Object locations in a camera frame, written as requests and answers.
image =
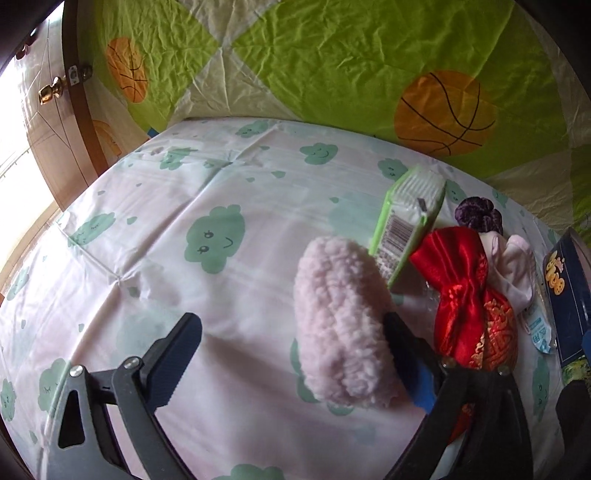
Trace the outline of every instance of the blue box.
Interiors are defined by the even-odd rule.
[[[591,330],[591,252],[570,228],[544,258],[543,267],[558,357],[564,368],[584,355],[583,337]],[[586,346],[590,336],[585,339]]]

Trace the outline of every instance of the wooden door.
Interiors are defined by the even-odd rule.
[[[37,29],[27,54],[17,60],[27,136],[35,160],[57,204],[65,210],[107,169],[92,127],[82,82],[69,69],[78,65],[77,0],[66,0]],[[58,78],[59,98],[40,105],[39,91]]]

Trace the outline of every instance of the pink plush slipper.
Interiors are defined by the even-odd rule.
[[[301,368],[318,400],[387,405],[401,388],[382,330],[392,299],[374,259],[352,240],[307,247],[294,286]]]

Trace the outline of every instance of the basketball print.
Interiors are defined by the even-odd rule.
[[[125,97],[132,103],[144,101],[148,92],[144,58],[131,39],[119,37],[111,40],[106,57],[109,71]]]
[[[432,157],[473,152],[491,137],[495,122],[496,107],[480,82],[453,70],[415,79],[394,114],[399,141]]]
[[[101,147],[103,144],[106,145],[118,160],[123,154],[123,151],[117,144],[117,140],[115,140],[115,133],[113,132],[111,126],[106,122],[102,122],[101,120],[93,120],[92,124],[95,127],[96,136],[99,137]]]

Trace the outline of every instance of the white cloth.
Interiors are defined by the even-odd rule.
[[[515,315],[531,305],[535,294],[535,259],[529,243],[519,235],[506,240],[497,232],[481,233],[488,259],[488,284],[502,293]]]

